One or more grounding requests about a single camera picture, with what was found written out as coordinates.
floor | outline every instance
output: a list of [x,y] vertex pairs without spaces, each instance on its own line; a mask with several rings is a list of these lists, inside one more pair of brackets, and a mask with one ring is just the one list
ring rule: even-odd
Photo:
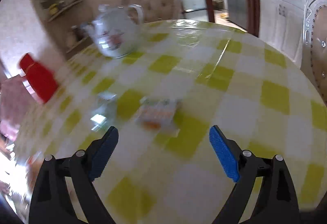
[[[238,28],[244,32],[246,32],[246,30],[244,30],[243,28],[239,27],[238,25],[229,22],[226,19],[220,18],[220,14],[227,12],[226,10],[224,11],[214,11],[214,15],[215,15],[215,23],[216,24],[220,24],[220,25],[224,25],[224,26],[228,26],[228,27],[235,27]],[[205,21],[208,22],[208,15],[207,15],[207,11],[196,11],[196,12],[192,12],[192,13],[188,13],[187,19],[193,19],[193,20],[197,20],[197,21]]]
[[244,32],[246,32],[245,29],[239,27],[238,25],[226,20],[226,19],[223,19],[223,18],[220,18],[220,14],[224,13],[224,12],[227,12],[227,11],[214,11],[214,14],[215,14],[215,23],[216,24],[220,24],[220,25],[224,25],[224,26],[228,26],[228,27],[235,27],[235,28],[238,28]]

white cabinet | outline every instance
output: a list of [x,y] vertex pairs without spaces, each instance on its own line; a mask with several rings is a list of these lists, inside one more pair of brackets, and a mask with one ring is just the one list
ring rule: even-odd
[[259,38],[276,48],[298,67],[301,65],[301,38],[307,0],[260,0]]
[[291,60],[297,61],[299,43],[302,38],[303,10],[286,2],[282,3],[286,8],[285,36],[281,51]]
[[259,38],[276,48],[275,31],[277,26],[277,8],[280,0],[260,0]]
[[303,10],[282,0],[260,0],[259,38],[298,65]]

teapot spout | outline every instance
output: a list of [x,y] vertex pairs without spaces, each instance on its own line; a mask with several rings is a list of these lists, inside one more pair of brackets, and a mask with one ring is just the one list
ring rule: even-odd
[[94,29],[94,23],[88,23],[85,24],[85,26],[83,26],[83,29],[88,33],[88,35],[90,37],[94,37],[95,36],[95,29]]

table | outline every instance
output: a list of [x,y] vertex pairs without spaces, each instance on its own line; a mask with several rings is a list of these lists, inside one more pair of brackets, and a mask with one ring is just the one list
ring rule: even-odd
[[[94,186],[117,223],[211,223],[233,188],[208,138],[217,124],[256,156],[284,157],[300,208],[327,190],[327,111],[284,55],[236,28],[192,20],[144,24],[132,54],[111,59],[94,45],[56,73],[61,87],[25,116],[14,152],[56,158],[86,149],[96,94],[117,94],[119,142]],[[133,115],[144,96],[182,99],[177,137],[145,129]],[[251,215],[257,179],[243,215]]]

blue gripper pad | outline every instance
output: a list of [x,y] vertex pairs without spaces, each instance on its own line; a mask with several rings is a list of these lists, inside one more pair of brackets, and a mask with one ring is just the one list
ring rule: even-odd
[[214,126],[210,128],[209,141],[216,152],[227,177],[233,179],[234,182],[237,182],[240,178],[237,170],[237,160]]

